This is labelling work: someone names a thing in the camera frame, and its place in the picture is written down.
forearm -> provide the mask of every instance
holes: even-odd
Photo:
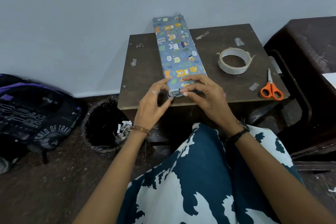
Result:
[[[146,133],[132,130],[74,224],[110,224],[117,221],[134,163]]]
[[[234,126],[229,133],[241,130]],[[331,213],[250,133],[242,135],[236,147],[283,224],[335,223]]]

person's right hand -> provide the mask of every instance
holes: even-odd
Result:
[[[187,85],[180,90],[184,96],[198,104],[211,120],[224,129],[228,136],[233,136],[243,130],[226,101],[223,89],[218,84],[205,74],[189,75],[183,78],[183,81],[190,80],[198,82]],[[205,99],[192,90],[202,91],[205,94]]]

hand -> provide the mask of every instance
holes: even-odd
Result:
[[[166,83],[169,80],[170,78],[165,78],[154,83],[146,95],[140,100],[139,108],[134,119],[134,126],[151,130],[165,113],[173,98],[168,98],[161,107],[158,107],[158,94],[154,94],[153,91],[157,93],[159,93],[160,90],[168,91],[169,87]]]
[[[243,130],[226,101],[223,89],[218,84],[205,74],[189,75],[183,78],[183,81],[190,80],[198,81],[198,83],[187,85],[180,90],[184,96],[198,104],[211,120],[224,129],[228,136],[233,136]],[[192,90],[203,91],[205,99],[191,92]]]

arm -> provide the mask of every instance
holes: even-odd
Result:
[[[172,98],[158,107],[158,95],[153,91],[169,90],[169,79],[156,82],[140,101],[134,125],[150,130],[170,106]],[[147,133],[132,130],[107,172],[99,182],[89,200],[83,206],[73,224],[110,224],[116,223],[124,200],[127,185],[131,179],[134,163],[140,146]]]
[[[199,81],[181,92],[197,103],[229,137],[243,130],[220,86],[204,74],[187,76],[183,80]],[[190,92],[192,90],[203,91],[206,98]],[[236,147],[281,223],[336,223],[333,215],[250,133],[242,135]]]

gray wall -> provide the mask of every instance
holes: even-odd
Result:
[[[128,36],[176,11],[189,28],[250,23],[265,44],[290,19],[336,15],[336,0],[0,0],[0,72],[118,93]]]

